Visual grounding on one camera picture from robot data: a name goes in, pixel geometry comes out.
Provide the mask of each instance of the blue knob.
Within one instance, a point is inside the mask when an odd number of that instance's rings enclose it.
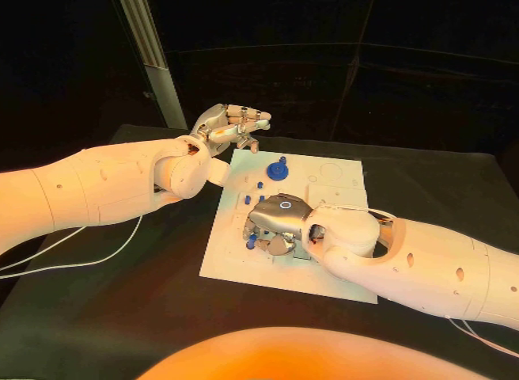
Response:
[[[279,158],[279,162],[274,162],[268,165],[266,175],[268,178],[274,181],[281,181],[287,179],[287,175],[289,174],[289,169],[287,168],[287,159],[284,156]]]
[[[248,244],[245,245],[248,247],[248,249],[253,249],[255,248],[255,240],[256,240],[256,235],[252,234],[249,236]]]

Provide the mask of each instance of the white cable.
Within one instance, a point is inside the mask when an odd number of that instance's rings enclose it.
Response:
[[[468,326],[467,322],[462,320],[464,325],[470,328],[470,331],[467,331],[449,318],[449,323],[471,337],[474,337],[477,340],[480,340],[484,344],[487,344],[494,350],[498,350],[500,352],[504,352],[507,355],[514,356],[519,358],[519,354],[509,350],[507,348],[498,346],[496,343],[493,343],[490,340],[486,340],[474,331],[473,328]]]
[[[101,260],[98,260],[98,261],[91,261],[91,262],[88,262],[88,263],[80,263],[80,264],[56,265],[56,266],[53,266],[53,267],[44,267],[44,268],[33,269],[31,271],[21,272],[21,273],[14,273],[14,274],[11,274],[11,275],[0,275],[0,279],[8,279],[10,277],[24,276],[24,275],[29,275],[30,273],[43,272],[43,271],[47,271],[47,270],[50,270],[50,269],[76,268],[76,267],[85,267],[85,266],[88,266],[88,265],[95,265],[95,264],[102,263],[103,261],[106,261],[108,259],[111,259],[111,258],[116,255],[116,253],[124,249],[124,247],[128,245],[131,239],[134,238],[134,235],[135,235],[137,229],[140,228],[141,219],[142,219],[142,215],[140,216],[140,220],[137,221],[137,225],[135,225],[135,228],[134,228],[134,232],[131,233],[131,235],[129,235],[129,237],[128,237],[128,240],[125,241],[125,243],[122,244],[122,246],[116,249],[115,253],[112,253],[111,255],[108,255],[108,256],[106,256],[105,258],[102,258]]]
[[[47,248],[44,248],[40,252],[37,252],[31,257],[27,257],[24,260],[18,261],[17,263],[13,263],[13,264],[7,265],[5,267],[1,267],[0,271],[3,271],[4,269],[10,269],[16,265],[26,263],[29,260],[33,260],[36,257],[39,257],[39,255],[42,255],[46,251],[49,251],[56,245],[62,244],[83,228],[85,227],[80,227],[75,232],[70,233],[70,235],[67,235],[60,241],[53,243]]]
[[[320,206],[321,206],[321,207],[349,208],[350,210],[372,211],[372,212],[375,212],[376,214],[380,214],[380,215],[383,215],[383,216],[387,216],[387,218],[392,218],[392,219],[396,218],[396,216],[392,215],[392,214],[390,214],[389,212],[386,212],[386,211],[376,210],[375,208],[369,208],[369,207],[357,206],[357,205],[354,205],[354,204],[333,204],[333,203],[321,203]]]

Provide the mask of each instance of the white board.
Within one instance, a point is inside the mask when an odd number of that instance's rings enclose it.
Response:
[[[274,181],[266,176],[266,167],[279,157],[287,158],[289,174],[285,180]],[[363,287],[341,281],[321,268],[298,243],[295,252],[287,256],[271,256],[258,248],[248,249],[242,238],[243,223],[259,196],[285,192],[302,198],[311,208],[327,203],[367,206],[360,161],[334,158],[235,150],[230,176],[222,191],[204,261],[199,275],[300,291],[313,295],[377,303],[376,294]]]

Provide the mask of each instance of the black tablecloth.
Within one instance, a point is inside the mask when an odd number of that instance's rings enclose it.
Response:
[[[122,126],[112,143],[180,134]],[[519,200],[491,156],[284,138],[259,142],[262,150],[360,160],[370,207],[519,253]],[[220,159],[230,155],[227,150]],[[519,359],[442,318],[385,299],[370,305],[199,277],[220,191],[207,184],[193,199],[147,215],[127,248],[103,264],[21,278],[0,310],[0,378],[134,378],[190,344],[265,326],[372,336],[491,378],[519,378]],[[85,229],[30,267],[106,256],[135,223]],[[67,232],[52,234],[44,246]],[[480,323],[474,328],[519,351],[519,332]]]

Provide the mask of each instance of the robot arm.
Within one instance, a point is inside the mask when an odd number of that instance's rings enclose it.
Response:
[[[76,226],[124,222],[181,199],[204,182],[223,185],[229,165],[214,156],[230,142],[258,150],[249,132],[271,115],[217,104],[190,135],[82,150],[40,168],[0,173],[0,255],[20,242]]]
[[[294,241],[340,279],[438,317],[484,321],[519,330],[519,256],[444,227],[403,218],[376,219],[356,207],[320,205],[284,194],[251,211],[243,238],[275,232],[255,246],[274,255]],[[387,248],[373,257],[376,241]]]

